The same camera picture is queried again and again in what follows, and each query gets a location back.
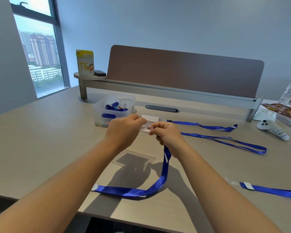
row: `desk surface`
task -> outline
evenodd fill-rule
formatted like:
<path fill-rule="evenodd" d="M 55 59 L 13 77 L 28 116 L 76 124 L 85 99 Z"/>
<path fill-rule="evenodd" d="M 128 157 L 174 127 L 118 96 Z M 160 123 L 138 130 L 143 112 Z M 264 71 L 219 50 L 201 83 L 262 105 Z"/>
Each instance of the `desk surface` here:
<path fill-rule="evenodd" d="M 109 91 L 88 88 L 89 99 L 85 103 L 80 99 L 79 88 L 74 87 L 0 115 L 0 196 L 22 198 L 94 146 L 106 129 L 94 125 L 92 106 L 105 93 Z M 291 139 L 281 141 L 256 129 L 256 121 L 242 121 L 244 109 L 144 95 L 136 95 L 136 100 L 138 114 L 203 125 L 238 124 L 238 128 L 228 135 L 266 146 L 266 155 L 256 155 L 206 139 L 185 139 L 230 181 L 291 189 Z M 173 105 L 181 112 L 148 110 L 144 108 L 147 101 Z M 291 128 L 281 122 L 278 124 L 291 137 Z M 179 125 L 179 129 L 189 133 L 225 135 L 195 126 Z M 128 150 L 154 157 L 155 161 L 146 167 L 142 159 L 135 157 L 128 162 L 122 161 L 124 166 L 111 163 L 97 184 L 147 189 L 157 180 L 162 167 L 163 147 L 155 137 L 141 132 Z M 235 188 L 283 232 L 291 233 L 291 199 Z M 79 211 L 170 232 L 213 232 L 180 163 L 174 158 L 170 160 L 163 191 L 155 196 L 133 201 L 90 192 Z"/>

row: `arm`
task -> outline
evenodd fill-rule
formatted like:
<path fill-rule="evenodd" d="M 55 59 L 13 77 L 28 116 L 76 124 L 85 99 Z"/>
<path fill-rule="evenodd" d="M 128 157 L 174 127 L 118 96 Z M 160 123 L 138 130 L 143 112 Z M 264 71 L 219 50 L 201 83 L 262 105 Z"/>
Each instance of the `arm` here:
<path fill-rule="evenodd" d="M 281 233 L 267 216 L 231 187 L 186 143 L 175 124 L 158 122 L 151 127 L 149 134 L 157 135 L 160 144 L 166 145 L 182 164 L 216 233 Z"/>
<path fill-rule="evenodd" d="M 137 114 L 112 120 L 95 147 L 1 213 L 0 232 L 63 232 L 105 167 L 145 123 Z"/>

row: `hand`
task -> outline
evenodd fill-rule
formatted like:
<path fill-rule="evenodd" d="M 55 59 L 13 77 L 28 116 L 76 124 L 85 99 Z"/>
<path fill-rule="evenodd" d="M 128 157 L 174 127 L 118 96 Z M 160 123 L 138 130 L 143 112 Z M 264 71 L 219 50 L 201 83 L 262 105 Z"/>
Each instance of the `hand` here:
<path fill-rule="evenodd" d="M 188 145 L 182 137 L 178 127 L 170 122 L 157 122 L 151 124 L 149 135 L 156 135 L 161 145 L 166 145 L 175 158 L 179 158 L 178 151 Z"/>
<path fill-rule="evenodd" d="M 137 114 L 112 119 L 104 139 L 108 140 L 110 144 L 114 144 L 117 153 L 120 153 L 133 143 L 141 126 L 147 122 L 146 119 L 139 118 Z"/>

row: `sky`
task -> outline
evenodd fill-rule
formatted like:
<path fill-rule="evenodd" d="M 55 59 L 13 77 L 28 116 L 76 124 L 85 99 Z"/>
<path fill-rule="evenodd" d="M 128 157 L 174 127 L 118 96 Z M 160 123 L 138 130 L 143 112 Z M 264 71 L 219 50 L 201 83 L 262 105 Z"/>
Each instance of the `sky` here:
<path fill-rule="evenodd" d="M 23 6 L 28 9 L 38 11 L 45 15 L 51 15 L 48 0 L 10 0 L 11 3 L 16 5 L 19 5 L 19 3 L 22 1 L 28 3 L 23 4 Z M 35 19 L 26 18 L 19 15 L 14 15 L 14 18 L 19 31 L 38 32 L 46 35 L 54 35 L 54 28 L 53 25 L 50 23 L 44 23 Z"/>

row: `window frame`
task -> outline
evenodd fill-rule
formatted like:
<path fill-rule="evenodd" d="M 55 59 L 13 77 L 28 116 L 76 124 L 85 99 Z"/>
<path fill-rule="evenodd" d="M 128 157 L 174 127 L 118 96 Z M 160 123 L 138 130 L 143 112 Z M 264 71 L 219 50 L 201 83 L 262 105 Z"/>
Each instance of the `window frame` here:
<path fill-rule="evenodd" d="M 57 43 L 57 49 L 58 49 L 58 54 L 59 54 L 59 61 L 60 61 L 61 70 L 62 70 L 62 77 L 64 80 L 64 86 L 70 87 L 70 79 L 69 79 L 67 60 L 66 60 L 66 55 L 65 55 L 63 35 L 61 32 L 60 22 L 59 22 L 59 18 L 58 18 L 57 3 L 56 3 L 56 0 L 48 0 L 48 1 L 49 1 L 49 5 L 50 5 L 51 16 L 42 14 L 42 13 L 37 12 L 37 11 L 27 9 L 25 6 L 16 5 L 13 3 L 11 3 L 11 7 L 12 7 L 13 14 L 15 14 L 15 15 L 20 15 L 20 16 L 27 17 L 30 19 L 35 19 L 35 20 L 39 20 L 39 21 L 42 21 L 45 23 L 50 23 L 53 25 L 55 40 Z"/>

